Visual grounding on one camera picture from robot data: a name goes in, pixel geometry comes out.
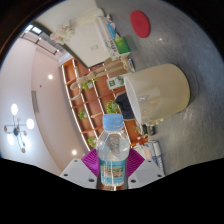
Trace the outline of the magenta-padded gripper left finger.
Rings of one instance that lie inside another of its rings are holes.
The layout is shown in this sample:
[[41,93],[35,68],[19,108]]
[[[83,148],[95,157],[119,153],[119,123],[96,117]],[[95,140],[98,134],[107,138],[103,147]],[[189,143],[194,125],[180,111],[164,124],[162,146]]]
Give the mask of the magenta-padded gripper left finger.
[[95,149],[81,159],[72,159],[61,177],[84,188],[96,189],[99,176],[99,160]]

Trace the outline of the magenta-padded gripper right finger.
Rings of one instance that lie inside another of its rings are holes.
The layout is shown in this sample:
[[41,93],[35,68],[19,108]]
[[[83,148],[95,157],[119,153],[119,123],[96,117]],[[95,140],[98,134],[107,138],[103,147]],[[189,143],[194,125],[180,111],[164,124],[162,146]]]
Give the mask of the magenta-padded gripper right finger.
[[152,159],[144,159],[137,151],[130,149],[126,161],[127,188],[146,186],[164,177]]

